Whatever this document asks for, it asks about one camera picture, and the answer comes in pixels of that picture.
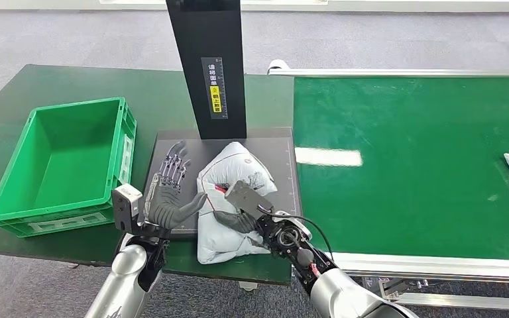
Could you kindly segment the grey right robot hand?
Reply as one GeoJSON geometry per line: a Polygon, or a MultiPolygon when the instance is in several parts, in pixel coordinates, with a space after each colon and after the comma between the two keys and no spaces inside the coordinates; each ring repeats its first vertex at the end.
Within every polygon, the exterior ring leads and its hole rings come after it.
{"type": "Polygon", "coordinates": [[[258,229],[256,219],[254,219],[248,213],[228,213],[225,211],[214,211],[213,214],[219,223],[239,233],[250,233],[258,229]]]}

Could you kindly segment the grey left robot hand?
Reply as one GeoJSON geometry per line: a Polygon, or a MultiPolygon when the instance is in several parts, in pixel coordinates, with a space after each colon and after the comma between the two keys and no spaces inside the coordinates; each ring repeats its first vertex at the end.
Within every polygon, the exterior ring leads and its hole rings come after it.
{"type": "Polygon", "coordinates": [[[182,182],[190,167],[184,140],[171,146],[159,169],[154,173],[145,197],[144,214],[149,223],[172,230],[195,215],[207,201],[207,194],[197,193],[187,204],[182,203],[182,182]]]}

